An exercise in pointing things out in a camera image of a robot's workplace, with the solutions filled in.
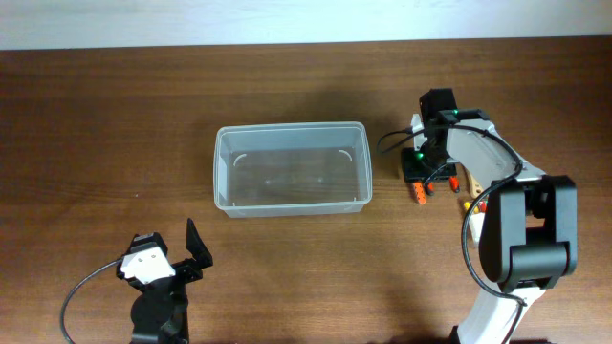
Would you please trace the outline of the orange scraper wooden handle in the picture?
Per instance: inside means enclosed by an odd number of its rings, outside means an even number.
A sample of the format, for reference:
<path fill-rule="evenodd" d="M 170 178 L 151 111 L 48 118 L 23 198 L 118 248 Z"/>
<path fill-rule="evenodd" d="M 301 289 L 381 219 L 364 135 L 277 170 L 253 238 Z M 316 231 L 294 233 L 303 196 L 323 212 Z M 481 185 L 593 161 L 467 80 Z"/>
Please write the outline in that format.
<path fill-rule="evenodd" d="M 478 180 L 474 178 L 474 176 L 469 171 L 466 171 L 466 177 L 469 182 L 470 196 L 473 199 L 476 199 L 479 195 L 483 193 L 484 187 Z"/>

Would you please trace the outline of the small red-handled cutters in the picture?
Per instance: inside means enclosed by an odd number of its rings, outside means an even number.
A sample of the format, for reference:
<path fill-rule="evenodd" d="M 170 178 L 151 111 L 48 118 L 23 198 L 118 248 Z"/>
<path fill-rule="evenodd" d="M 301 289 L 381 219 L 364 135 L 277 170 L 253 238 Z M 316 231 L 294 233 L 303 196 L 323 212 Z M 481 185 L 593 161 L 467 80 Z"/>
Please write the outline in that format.
<path fill-rule="evenodd" d="M 461 191 L 459 181 L 456 177 L 449 177 L 448 184 L 453 193 L 459 193 Z M 428 183 L 425 185 L 425 192 L 428 196 L 434 195 L 434 184 Z"/>

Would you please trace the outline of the clear case of screwdrivers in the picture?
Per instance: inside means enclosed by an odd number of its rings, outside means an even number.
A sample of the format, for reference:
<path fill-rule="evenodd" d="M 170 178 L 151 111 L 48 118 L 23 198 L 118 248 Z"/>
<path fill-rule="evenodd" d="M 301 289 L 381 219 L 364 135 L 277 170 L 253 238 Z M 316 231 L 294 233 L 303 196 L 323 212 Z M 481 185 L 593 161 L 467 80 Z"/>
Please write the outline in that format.
<path fill-rule="evenodd" d="M 486 206 L 482 202 L 477 203 L 469 219 L 470 235 L 472 239 L 472 245 L 474 247 L 478 247 L 480 242 L 486 215 L 485 209 Z"/>

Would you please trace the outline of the orange socket bit rail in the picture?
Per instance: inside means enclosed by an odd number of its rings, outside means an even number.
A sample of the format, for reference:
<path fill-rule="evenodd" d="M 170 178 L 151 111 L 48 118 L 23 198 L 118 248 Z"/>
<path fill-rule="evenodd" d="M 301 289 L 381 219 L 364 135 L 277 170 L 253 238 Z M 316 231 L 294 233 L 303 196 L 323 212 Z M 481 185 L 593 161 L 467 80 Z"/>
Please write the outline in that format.
<path fill-rule="evenodd" d="M 412 190 L 414 191 L 416 202 L 419 205 L 424 205 L 426 203 L 426 192 L 424 185 L 421 182 L 415 182 L 412 184 Z"/>

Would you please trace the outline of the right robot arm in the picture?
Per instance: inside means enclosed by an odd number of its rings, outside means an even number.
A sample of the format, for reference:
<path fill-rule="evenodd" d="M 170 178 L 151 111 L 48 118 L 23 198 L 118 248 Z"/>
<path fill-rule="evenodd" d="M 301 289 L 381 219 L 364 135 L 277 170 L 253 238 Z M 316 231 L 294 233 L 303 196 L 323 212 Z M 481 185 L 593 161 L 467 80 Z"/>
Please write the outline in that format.
<path fill-rule="evenodd" d="M 450 88 L 431 89 L 406 129 L 404 180 L 419 202 L 462 165 L 483 186 L 461 227 L 462 256 L 480 291 L 452 343 L 507 343 L 526 311 L 578 264 L 578 196 L 567 176 L 522 158 L 481 109 L 458 107 Z"/>

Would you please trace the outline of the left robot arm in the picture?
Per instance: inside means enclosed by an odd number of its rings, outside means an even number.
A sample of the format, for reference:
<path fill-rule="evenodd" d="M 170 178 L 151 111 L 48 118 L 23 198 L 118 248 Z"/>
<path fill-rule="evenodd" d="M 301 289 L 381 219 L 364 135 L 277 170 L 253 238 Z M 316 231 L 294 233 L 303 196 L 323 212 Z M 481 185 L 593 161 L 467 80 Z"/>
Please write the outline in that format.
<path fill-rule="evenodd" d="M 194 222 L 186 220 L 189 258 L 170 263 L 162 235 L 135 235 L 121 256 L 116 275 L 141 295 L 134 301 L 130 318 L 131 341 L 137 344 L 188 344 L 188 297 L 186 285 L 203 278 L 213 258 Z"/>

